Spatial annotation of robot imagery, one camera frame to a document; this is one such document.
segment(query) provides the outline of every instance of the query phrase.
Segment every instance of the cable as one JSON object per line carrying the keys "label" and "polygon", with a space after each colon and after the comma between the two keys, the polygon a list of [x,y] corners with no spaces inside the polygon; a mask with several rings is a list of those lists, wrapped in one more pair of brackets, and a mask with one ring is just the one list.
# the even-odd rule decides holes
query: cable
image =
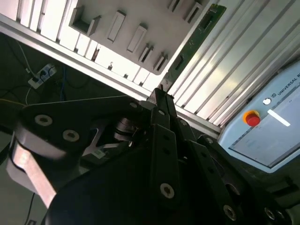
{"label": "cable", "polygon": [[26,218],[26,221],[25,221],[24,225],[27,225],[27,223],[28,223],[29,216],[30,216],[30,212],[31,212],[31,207],[32,207],[32,203],[33,203],[34,195],[35,195],[35,194],[33,193],[33,194],[32,194],[32,198],[31,198],[31,201],[30,201],[30,205],[29,205],[29,210],[28,210],[27,218]]}
{"label": "cable", "polygon": [[13,93],[12,91],[7,90],[7,89],[0,89],[0,91],[6,91],[6,93],[5,93],[4,95],[0,96],[1,99],[2,99],[4,96],[6,96],[8,93],[10,93],[10,94],[12,94],[19,102],[22,102],[22,101],[19,99],[19,97],[18,97],[15,93]]}
{"label": "cable", "polygon": [[7,42],[7,45],[9,47],[9,49],[11,50],[12,54],[14,55],[15,59],[22,65],[22,67],[26,70],[27,67],[26,65],[19,59],[19,57],[16,55],[16,53],[14,52],[8,38],[6,36],[4,36],[5,41]]}
{"label": "cable", "polygon": [[[12,94],[19,102],[22,102],[20,99],[19,99],[19,97],[15,94],[15,93],[13,93],[12,92],[12,90],[14,90],[14,89],[17,89],[17,88],[29,88],[30,86],[28,86],[28,85],[18,85],[18,86],[15,86],[15,87],[13,87],[12,89],[9,89],[9,90],[7,90],[7,89],[0,89],[0,91],[6,91],[6,93],[5,94],[3,94],[3,95],[1,95],[0,96],[0,98],[4,98],[7,94]],[[35,89],[33,89],[33,88],[31,88],[39,97],[41,97],[40,96],[40,93],[38,93]]]}
{"label": "cable", "polygon": [[18,41],[16,41],[16,42],[17,42],[17,44],[19,45],[19,47],[20,47],[20,49],[21,49],[21,52],[22,52],[22,54],[23,54],[23,56],[24,56],[24,58],[25,58],[26,64],[27,64],[27,68],[29,69],[29,71],[30,71],[31,74],[32,74],[32,78],[33,78],[33,79],[37,79],[37,78],[36,78],[37,75],[32,71],[32,69],[31,69],[31,67],[30,67],[30,65],[29,65],[29,62],[28,62],[28,60],[27,60],[27,57],[26,57],[26,55],[25,55],[25,52],[24,52],[22,46],[20,45],[20,43],[19,43]]}
{"label": "cable", "polygon": [[28,89],[28,92],[27,92],[26,97],[25,97],[25,103],[26,103],[26,105],[28,105],[27,98],[28,98],[30,90],[31,90],[31,87]]}
{"label": "cable", "polygon": [[65,88],[65,81],[66,81],[66,68],[63,67],[63,80],[62,80],[62,84],[61,84],[61,91],[60,91],[60,100],[64,101],[64,88]]}
{"label": "cable", "polygon": [[50,70],[53,69],[55,66],[51,66],[49,69],[48,69],[48,75],[50,76]]}
{"label": "cable", "polygon": [[24,104],[22,104],[22,103],[10,101],[10,100],[3,99],[3,98],[0,98],[0,101],[9,102],[9,103],[13,103],[13,104],[16,104],[16,105],[26,106],[26,105],[24,105]]}

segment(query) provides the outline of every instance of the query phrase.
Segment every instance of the electrical outlet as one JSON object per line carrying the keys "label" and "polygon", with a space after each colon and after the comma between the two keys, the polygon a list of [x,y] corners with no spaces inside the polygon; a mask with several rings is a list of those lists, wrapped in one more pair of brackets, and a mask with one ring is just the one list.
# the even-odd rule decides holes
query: electrical outlet
{"label": "electrical outlet", "polygon": [[43,83],[45,83],[51,76],[56,74],[57,70],[54,65],[51,63],[47,64],[42,68],[40,71],[36,74],[37,81],[34,81],[33,78],[28,80],[28,83],[34,88],[37,89],[39,86],[41,86]]}

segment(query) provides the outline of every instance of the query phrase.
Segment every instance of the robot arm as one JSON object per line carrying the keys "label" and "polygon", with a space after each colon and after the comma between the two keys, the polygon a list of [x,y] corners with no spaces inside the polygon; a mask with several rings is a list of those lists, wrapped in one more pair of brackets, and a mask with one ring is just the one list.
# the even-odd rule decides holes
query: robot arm
{"label": "robot arm", "polygon": [[[79,174],[82,155],[111,145],[114,157]],[[46,225],[291,224],[215,140],[195,138],[162,89],[147,102],[25,107],[7,171],[41,196]]]}

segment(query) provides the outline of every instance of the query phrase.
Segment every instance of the screw head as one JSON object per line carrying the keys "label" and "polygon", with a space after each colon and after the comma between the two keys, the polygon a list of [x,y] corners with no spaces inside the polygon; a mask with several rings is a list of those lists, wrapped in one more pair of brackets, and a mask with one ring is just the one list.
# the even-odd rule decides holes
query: screw head
{"label": "screw head", "polygon": [[165,113],[161,110],[158,111],[160,114],[165,115]]}
{"label": "screw head", "polygon": [[62,133],[62,137],[68,142],[77,142],[79,140],[79,134],[74,130],[65,130]]}
{"label": "screw head", "polygon": [[37,115],[34,118],[34,121],[38,124],[41,125],[43,127],[47,127],[49,125],[51,125],[53,123],[53,120],[50,116],[47,115]]}
{"label": "screw head", "polygon": [[131,103],[130,103],[130,106],[133,107],[133,108],[135,108],[135,109],[137,108],[137,104],[134,103],[134,102],[131,102]]}
{"label": "screw head", "polygon": [[264,208],[264,212],[270,219],[275,220],[275,215],[269,208]]}
{"label": "screw head", "polygon": [[160,185],[160,192],[164,197],[168,199],[172,199],[175,196],[173,187],[167,183],[162,183]]}
{"label": "screw head", "polygon": [[180,123],[184,126],[186,126],[188,123],[186,123],[184,120],[180,120]]}
{"label": "screw head", "polygon": [[209,144],[213,144],[213,143],[214,143],[213,140],[210,139],[209,137],[207,137],[206,140],[207,140],[207,142],[208,142]]}
{"label": "screw head", "polygon": [[236,214],[235,211],[229,206],[229,205],[225,205],[223,207],[223,211],[225,213],[225,215],[230,218],[232,221],[236,220]]}

